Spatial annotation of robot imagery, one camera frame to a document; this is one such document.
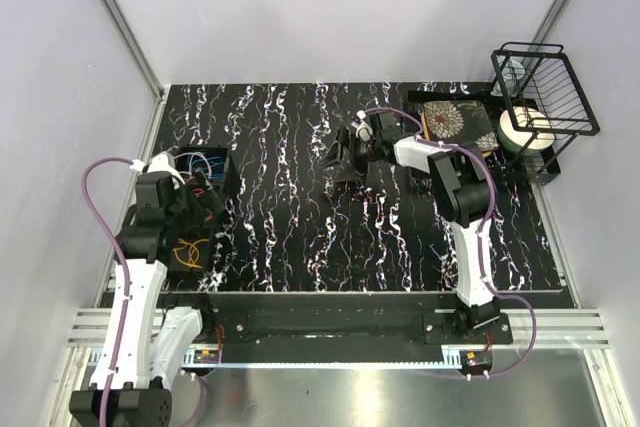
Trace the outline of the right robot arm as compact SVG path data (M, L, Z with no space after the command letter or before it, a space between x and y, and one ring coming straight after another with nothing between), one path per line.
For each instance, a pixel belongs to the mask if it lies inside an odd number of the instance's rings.
M337 184L364 182L369 165L379 161L431 179L437 212L450 226L457 259L457 307L450 317L451 329L463 342L476 343L500 316L489 272L496 188L477 148L428 140L422 126L408 133L396 119L401 113L393 108L359 111L337 130L321 165L338 169Z

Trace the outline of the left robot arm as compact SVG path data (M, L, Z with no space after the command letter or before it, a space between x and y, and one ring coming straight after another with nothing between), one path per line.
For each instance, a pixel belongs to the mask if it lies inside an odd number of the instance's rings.
M193 343L220 329L204 294L177 296L153 329L160 291L181 231L204 214L187 187L168 171L148 171L135 185L128 223L110 238L119 264L101 357L89 385L72 393L69 411L81 426L166 426L172 386Z

